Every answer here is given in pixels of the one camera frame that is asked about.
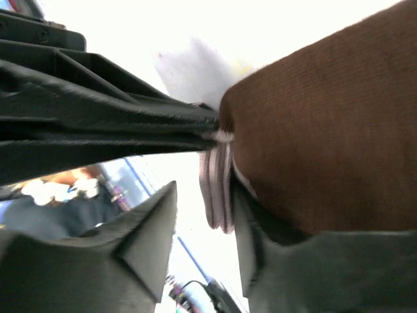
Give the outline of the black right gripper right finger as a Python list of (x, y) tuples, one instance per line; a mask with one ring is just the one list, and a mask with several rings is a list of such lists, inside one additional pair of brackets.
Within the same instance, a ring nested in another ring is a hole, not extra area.
[(259, 204), (232, 188), (243, 295), (252, 312), (415, 312), (416, 233), (265, 233)]

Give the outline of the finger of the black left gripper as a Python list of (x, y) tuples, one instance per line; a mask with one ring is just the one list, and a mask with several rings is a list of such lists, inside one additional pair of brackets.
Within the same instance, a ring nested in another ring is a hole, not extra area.
[(131, 155), (202, 151), (217, 114), (175, 100), (84, 37), (1, 11), (1, 184)]

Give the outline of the dark brown striped sock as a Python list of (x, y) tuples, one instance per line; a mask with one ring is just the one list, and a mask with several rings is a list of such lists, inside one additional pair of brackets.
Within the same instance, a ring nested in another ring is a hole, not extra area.
[(211, 228), (234, 228), (235, 172), (267, 211), (320, 231), (416, 228), (416, 2), (401, 1), (232, 86), (200, 156)]

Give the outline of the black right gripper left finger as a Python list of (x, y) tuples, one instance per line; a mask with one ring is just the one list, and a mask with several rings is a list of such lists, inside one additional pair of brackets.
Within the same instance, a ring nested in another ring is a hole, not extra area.
[(2, 312), (152, 312), (162, 299), (177, 184), (80, 237), (1, 232)]

